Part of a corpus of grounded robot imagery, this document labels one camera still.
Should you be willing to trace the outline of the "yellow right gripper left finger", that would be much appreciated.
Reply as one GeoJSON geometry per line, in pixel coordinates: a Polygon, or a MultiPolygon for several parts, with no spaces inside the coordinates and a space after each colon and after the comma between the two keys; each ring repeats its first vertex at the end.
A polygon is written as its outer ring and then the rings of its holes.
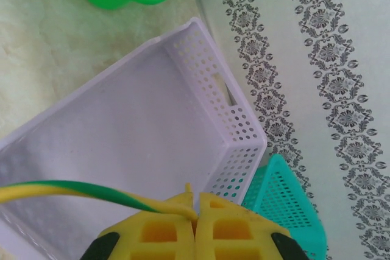
{"type": "Polygon", "coordinates": [[[194,259],[193,222],[140,211],[103,230],[82,259],[194,259]]]}

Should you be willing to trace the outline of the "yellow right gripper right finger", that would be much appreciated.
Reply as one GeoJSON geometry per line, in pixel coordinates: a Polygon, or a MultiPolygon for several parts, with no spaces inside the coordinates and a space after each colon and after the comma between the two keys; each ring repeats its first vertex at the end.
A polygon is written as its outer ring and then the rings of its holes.
{"type": "Polygon", "coordinates": [[[217,195],[199,196],[197,259],[307,259],[280,225],[217,195]]]}

